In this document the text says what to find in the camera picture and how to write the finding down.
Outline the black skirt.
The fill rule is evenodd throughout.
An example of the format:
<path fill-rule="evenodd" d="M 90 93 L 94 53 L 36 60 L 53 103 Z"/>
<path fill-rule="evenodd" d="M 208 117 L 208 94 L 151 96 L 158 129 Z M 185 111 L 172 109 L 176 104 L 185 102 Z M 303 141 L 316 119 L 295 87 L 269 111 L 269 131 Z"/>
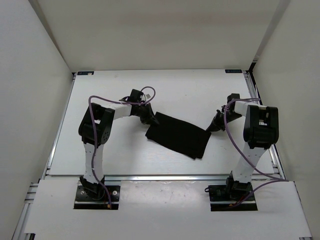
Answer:
<path fill-rule="evenodd" d="M 159 125 L 149 127 L 145 134 L 148 140 L 194 160 L 203 157 L 211 132 L 160 112 L 155 117 Z"/>

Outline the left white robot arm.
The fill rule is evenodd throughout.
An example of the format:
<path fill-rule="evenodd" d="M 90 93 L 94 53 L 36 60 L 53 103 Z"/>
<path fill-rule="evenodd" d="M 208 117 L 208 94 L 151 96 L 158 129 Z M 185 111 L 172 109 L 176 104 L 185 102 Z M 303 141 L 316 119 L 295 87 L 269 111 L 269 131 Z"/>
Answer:
<path fill-rule="evenodd" d="M 130 116 L 139 117 L 144 125 L 159 125 L 149 103 L 113 103 L 107 107 L 91 103 L 80 123 L 78 134 L 85 149 L 85 173 L 80 177 L 80 182 L 93 200 L 100 200 L 105 194 L 105 188 L 102 186 L 105 181 L 102 169 L 103 149 L 110 138 L 113 122 Z"/>

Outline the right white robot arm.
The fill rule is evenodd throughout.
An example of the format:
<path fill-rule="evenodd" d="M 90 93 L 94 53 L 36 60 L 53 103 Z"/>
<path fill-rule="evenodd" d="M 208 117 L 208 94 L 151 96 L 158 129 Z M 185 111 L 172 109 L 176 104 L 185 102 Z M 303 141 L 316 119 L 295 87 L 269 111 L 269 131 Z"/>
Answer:
<path fill-rule="evenodd" d="M 240 153 L 236 167 L 226 180 L 224 193 L 230 200 L 249 193 L 252 174 L 262 155 L 279 139 L 279 110 L 277 107 L 256 103 L 257 98 L 240 98 L 239 94 L 227 97 L 227 104 L 216 111 L 208 132 L 227 131 L 229 139 Z M 245 117 L 243 150 L 236 145 L 228 129 L 228 123 Z"/>

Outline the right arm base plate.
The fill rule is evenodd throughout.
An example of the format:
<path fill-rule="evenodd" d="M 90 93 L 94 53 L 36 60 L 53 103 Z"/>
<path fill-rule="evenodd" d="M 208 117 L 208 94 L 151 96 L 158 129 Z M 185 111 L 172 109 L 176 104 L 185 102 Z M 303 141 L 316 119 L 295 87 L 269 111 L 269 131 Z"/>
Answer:
<path fill-rule="evenodd" d="M 231 194 L 227 192 L 226 185 L 209 185 L 204 192 L 209 195 L 211 212 L 243 212 L 257 211 L 257 202 L 254 194 L 248 197 L 247 193 Z"/>

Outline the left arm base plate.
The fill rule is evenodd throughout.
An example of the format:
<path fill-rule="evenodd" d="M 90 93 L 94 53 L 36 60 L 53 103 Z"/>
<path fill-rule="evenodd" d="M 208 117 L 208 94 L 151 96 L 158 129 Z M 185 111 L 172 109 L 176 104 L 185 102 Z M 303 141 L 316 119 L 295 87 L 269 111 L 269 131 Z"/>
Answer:
<path fill-rule="evenodd" d="M 75 210 L 118 210 L 121 186 L 120 185 L 106 185 L 110 194 L 111 205 L 106 193 L 99 193 L 98 196 L 92 197 L 88 195 L 85 188 L 78 184 L 74 199 L 73 208 Z"/>

